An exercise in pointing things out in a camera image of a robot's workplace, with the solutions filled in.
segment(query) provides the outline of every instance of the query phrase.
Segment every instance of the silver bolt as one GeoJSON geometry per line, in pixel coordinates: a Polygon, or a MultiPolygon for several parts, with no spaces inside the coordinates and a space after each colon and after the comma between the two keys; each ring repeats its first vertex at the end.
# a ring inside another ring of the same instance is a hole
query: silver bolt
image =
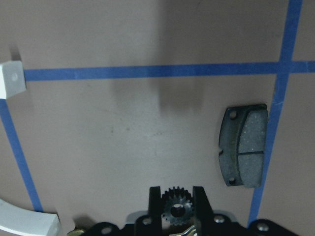
{"type": "Polygon", "coordinates": [[[224,217],[221,216],[221,215],[216,215],[214,217],[214,220],[215,220],[216,223],[223,223],[225,221],[224,217]]]}
{"type": "Polygon", "coordinates": [[[269,230],[269,226],[266,225],[265,223],[257,224],[257,228],[259,231],[264,231],[264,232],[269,230]]]}

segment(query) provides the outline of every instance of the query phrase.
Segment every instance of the gear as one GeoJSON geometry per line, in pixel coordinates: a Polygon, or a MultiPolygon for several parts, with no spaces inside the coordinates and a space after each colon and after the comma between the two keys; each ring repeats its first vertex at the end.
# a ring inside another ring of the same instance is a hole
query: gear
{"type": "Polygon", "coordinates": [[[184,188],[168,189],[162,195],[164,204],[163,218],[171,225],[184,225],[193,214],[191,194],[184,188]]]}

